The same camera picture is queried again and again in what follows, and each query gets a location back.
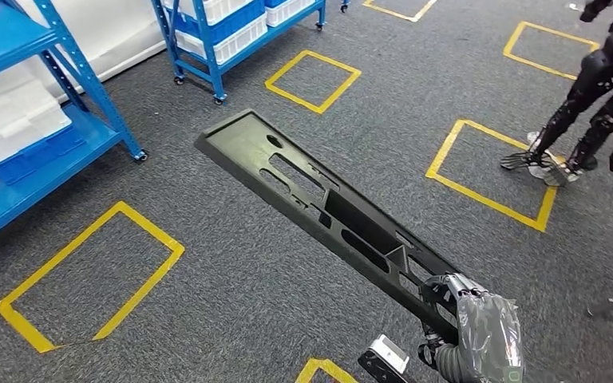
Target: yellow tape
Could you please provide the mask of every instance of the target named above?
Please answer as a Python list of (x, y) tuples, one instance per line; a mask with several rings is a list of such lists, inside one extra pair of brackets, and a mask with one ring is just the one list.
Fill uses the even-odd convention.
[[(348, 72), (351, 72), (351, 75), (339, 86), (337, 89), (328, 96), (328, 98), (320, 105), (314, 105), (309, 101), (303, 100), (292, 93), (289, 93), (276, 85), (274, 83), (284, 75), (288, 70), (290, 70), (293, 66), (297, 65), (297, 63), (302, 60), (305, 56), (312, 56), (314, 58), (318, 58), (321, 61), (327, 62), (328, 64), (334, 65), (338, 68), (344, 69)], [(347, 64), (343, 64), (339, 61), (333, 60), (332, 58), (323, 56), (319, 53), (312, 52), (310, 50), (303, 50), (300, 52), (295, 58), (288, 61), (278, 72), (274, 73), (271, 77), (269, 77), (265, 82), (265, 86), (267, 89), (271, 90), (274, 93), (277, 93), (288, 100), (291, 100), (297, 104), (307, 107), (309, 110), (316, 112), (318, 114), (323, 114), (334, 102), (337, 100), (344, 91), (354, 83), (354, 81), (361, 75), (361, 71), (355, 69)]]
[(154, 238), (162, 242), (168, 249), (172, 251), (170, 256), (160, 265), (154, 274), (140, 287), (140, 289), (132, 295), (132, 297), (109, 319), (109, 322), (102, 326), (100, 331), (93, 337), (93, 340), (106, 338), (116, 327), (123, 322), (125, 317), (137, 306), (142, 298), (163, 278), (165, 273), (172, 268), (172, 265), (177, 262), (184, 247), (175, 239), (151, 223), (140, 213), (132, 209), (128, 204), (119, 201), (112, 206), (106, 213), (100, 216), (88, 228), (83, 230), (72, 242), (65, 246), (60, 252), (46, 262), (41, 268), (36, 270), (28, 277), (20, 286), (11, 291), (7, 296), (0, 301), (0, 314), (13, 328), (20, 333), (39, 353), (44, 353), (52, 349), (64, 347), (64, 345), (54, 345), (48, 338), (41, 334), (24, 316), (18, 313), (12, 306), (13, 302), (20, 298), (31, 286), (43, 278), (49, 271), (62, 262), (69, 254), (76, 250), (85, 240), (97, 231), (102, 225), (107, 223), (116, 213), (121, 212), (128, 216), (132, 221), (145, 229)]
[(426, 12), (429, 11), (429, 9), (433, 6), (433, 4), (436, 4), (436, 2), (438, 0), (429, 0), (429, 2), (427, 2), (419, 12), (417, 12), (414, 16), (405, 16), (404, 14), (399, 14), (398, 12), (393, 12), (392, 10), (387, 10), (386, 8), (382, 8), (380, 6), (375, 6), (373, 4), (374, 0), (365, 0), (363, 2), (364, 6), (367, 6), (370, 9), (373, 10), (378, 10), (380, 12), (383, 12), (385, 14), (390, 14), (391, 16), (395, 16), (397, 18), (402, 18), (403, 20), (407, 20), (409, 22), (418, 22), (420, 18), (422, 18), (422, 16), (424, 16), (426, 14)]
[(553, 68), (549, 68), (546, 65), (538, 64), (538, 63), (536, 63), (534, 61), (530, 61), (530, 60), (528, 60), (526, 58), (522, 58), (522, 57), (516, 56), (515, 54), (512, 53), (513, 46), (516, 44), (516, 42), (518, 41), (518, 38), (520, 38), (520, 34), (523, 33), (523, 30), (527, 26), (535, 28), (535, 29), (538, 29), (538, 30), (543, 30), (544, 32), (549, 32), (550, 34), (555, 34), (556, 36), (561, 36), (562, 38), (569, 38), (571, 40), (582, 42), (583, 44), (587, 44), (590, 47), (589, 52), (593, 52), (594, 50), (596, 50), (596, 49), (598, 49), (600, 47), (600, 44), (595, 42), (595, 41), (587, 40), (585, 38), (578, 38), (576, 36), (572, 36), (571, 34), (566, 34), (564, 32), (560, 32), (558, 30), (552, 30), (552, 29), (547, 28), (545, 26), (538, 26), (537, 24), (532, 24), (531, 22), (520, 22), (518, 24), (518, 26), (516, 27), (516, 30), (513, 31), (513, 34), (511, 35), (511, 37), (508, 39), (506, 45), (504, 46), (504, 55), (506, 57), (512, 59), (512, 60), (518, 61), (518, 62), (526, 64), (526, 65), (533, 66), (533, 67), (535, 67), (537, 69), (543, 70), (544, 72), (548, 72), (548, 73), (551, 73), (551, 74), (555, 74), (557, 76), (569, 78), (570, 80), (576, 80), (577, 76), (575, 76), (573, 74), (568, 74), (568, 73), (560, 72), (559, 70), (555, 70)]
[(536, 230), (539, 231), (546, 231), (546, 226), (548, 223), (548, 219), (551, 215), (551, 209), (553, 207), (553, 201), (556, 198), (556, 188), (555, 187), (547, 187), (546, 188), (546, 192), (544, 193), (544, 197), (542, 199), (541, 205), (540, 205), (540, 210), (539, 213), (537, 213), (537, 217), (536, 218), (530, 218), (527, 217), (526, 215), (520, 214), (517, 211), (514, 211), (513, 209), (511, 209), (510, 207), (504, 206), (501, 203), (498, 203), (496, 201), (493, 201), (492, 199), (485, 197), (484, 195), (481, 195), (479, 193), (476, 193), (475, 191), (460, 185), (452, 180), (449, 180), (447, 178), (445, 178), (444, 176), (441, 176), (440, 174), (438, 174), (438, 169), (440, 169), (441, 165), (443, 164), (443, 161), (445, 161), (445, 157), (448, 155), (448, 152), (450, 151), (450, 149), (452, 148), (455, 140), (457, 139), (457, 136), (459, 135), (459, 133), (461, 132), (462, 128), (464, 127), (464, 125), (468, 125), (471, 126), (472, 128), (475, 128), (477, 130), (480, 130), (481, 132), (487, 133), (490, 136), (494, 136), (496, 137), (498, 140), (502, 140), (510, 145), (513, 145), (517, 148), (520, 148), (522, 150), (527, 150), (529, 145), (527, 144), (523, 144), (522, 142), (518, 141), (518, 140), (514, 140), (513, 138), (507, 137), (499, 132), (496, 132), (490, 128), (486, 128), (485, 126), (478, 124), (474, 121), (471, 120), (457, 120), (457, 122), (455, 123), (455, 125), (453, 126), (452, 130), (450, 130), (450, 133), (448, 134), (447, 138), (445, 138), (445, 141), (443, 142), (443, 145), (441, 146), (440, 149), (438, 149), (438, 153), (436, 154), (436, 156), (434, 157), (431, 165), (429, 166), (429, 169), (426, 171), (426, 177), (427, 178), (431, 178), (434, 179), (438, 182), (440, 182), (441, 184), (444, 184), (445, 186), (447, 186), (448, 188), (452, 188), (454, 190), (456, 190), (457, 192), (460, 192), (463, 195), (468, 196), (469, 198), (475, 199), (476, 201), (502, 213), (505, 214), (515, 220), (518, 220), (530, 227), (535, 228)]
[(330, 359), (315, 358), (309, 359), (302, 372), (297, 376), (295, 383), (311, 383), (311, 379), (319, 369), (333, 377), (338, 383), (358, 383), (348, 372), (340, 369)]

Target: white wall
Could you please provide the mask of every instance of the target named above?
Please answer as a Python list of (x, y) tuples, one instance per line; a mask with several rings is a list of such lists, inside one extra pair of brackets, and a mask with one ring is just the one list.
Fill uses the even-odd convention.
[[(18, 3), (31, 18), (47, 25), (33, 0)], [(101, 81), (165, 49), (149, 0), (53, 0), (53, 4)], [(64, 92), (38, 57), (25, 66), (55, 97), (63, 98)]]

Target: blue shelving unit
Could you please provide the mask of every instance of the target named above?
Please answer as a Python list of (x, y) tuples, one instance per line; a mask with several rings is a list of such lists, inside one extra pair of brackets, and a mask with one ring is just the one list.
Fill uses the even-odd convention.
[[(147, 159), (147, 152), (135, 141), (52, 2), (34, 2), (50, 28), (31, 20), (13, 0), (0, 1), (0, 71), (38, 55), (69, 97), (71, 102), (63, 110), (85, 142), (15, 184), (0, 180), (0, 229), (119, 142), (135, 160)], [(73, 66), (56, 44), (69, 54)], [(60, 65), (92, 98), (108, 124), (89, 112)]]
[[(259, 48), (274, 40), (280, 34), (290, 29), (292, 26), (300, 22), (306, 16), (314, 13), (315, 11), (318, 11), (318, 22), (316, 23), (316, 28), (318, 28), (318, 30), (322, 30), (326, 20), (326, 0), (316, 0), (314, 4), (311, 4), (304, 10), (301, 10), (295, 16), (283, 22), (280, 26), (268, 27), (268, 32), (264, 34), (261, 38), (254, 41), (247, 48), (238, 52), (234, 57), (226, 61), (224, 64), (218, 65), (215, 57), (215, 50), (213, 49), (210, 26), (208, 25), (208, 20), (205, 16), (203, 0), (181, 1), (194, 2), (194, 11), (196, 12), (196, 20), (198, 20), (200, 32), (199, 38), (204, 44), (206, 57), (202, 58), (201, 56), (189, 53), (186, 50), (183, 50), (177, 46), (175, 27), (173, 26), (173, 23), (170, 22), (171, 20), (173, 20), (175, 15), (173, 15), (168, 9), (163, 7), (161, 0), (152, 0), (152, 5), (154, 7), (154, 10), (156, 11), (156, 18), (160, 24), (160, 30), (166, 42), (168, 55), (170, 56), (172, 66), (175, 70), (175, 83), (178, 85), (184, 83), (185, 70), (189, 73), (195, 74), (197, 77), (200, 77), (212, 84), (212, 88), (215, 91), (215, 103), (218, 105), (221, 105), (227, 98), (227, 94), (224, 92), (224, 86), (222, 84), (222, 75), (225, 74), (229, 69), (233, 68), (238, 63), (245, 60), (248, 56), (253, 54)], [(344, 2), (346, 2), (346, 5), (348, 6), (349, 0), (344, 0)], [(344, 2), (342, 2), (342, 12), (344, 12), (344, 10), (346, 9), (344, 7)], [(174, 0), (172, 12), (177, 12), (179, 4), (180, 0)], [(183, 56), (190, 57), (194, 60), (204, 63), (208, 67), (208, 71), (206, 72), (193, 67), (182, 59)]]

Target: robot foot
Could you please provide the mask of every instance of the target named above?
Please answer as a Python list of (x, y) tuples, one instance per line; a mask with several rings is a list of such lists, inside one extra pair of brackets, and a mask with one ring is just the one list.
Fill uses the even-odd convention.
[(565, 186), (579, 179), (583, 174), (581, 169), (570, 169), (568, 164), (554, 165), (544, 173), (544, 183), (548, 186)]
[(544, 153), (541, 156), (541, 161), (534, 160), (531, 152), (513, 153), (499, 161), (499, 165), (506, 170), (514, 170), (518, 168), (529, 168), (531, 166), (547, 168), (554, 163), (550, 161), (548, 154)]

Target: robot leg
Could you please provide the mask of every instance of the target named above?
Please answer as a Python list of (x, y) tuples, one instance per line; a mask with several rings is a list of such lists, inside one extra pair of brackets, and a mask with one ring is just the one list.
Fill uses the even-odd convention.
[(502, 168), (507, 170), (529, 166), (547, 168), (556, 164), (547, 154), (547, 149), (570, 128), (580, 113), (613, 89), (613, 62), (605, 51), (598, 49), (589, 53), (582, 60), (581, 66), (581, 72), (565, 102), (549, 119), (530, 149), (504, 157), (500, 161)]
[(565, 164), (554, 166), (547, 172), (544, 181), (553, 186), (562, 186), (576, 180), (584, 171), (595, 168), (595, 154), (613, 133), (613, 96), (591, 118), (591, 127), (579, 140)]

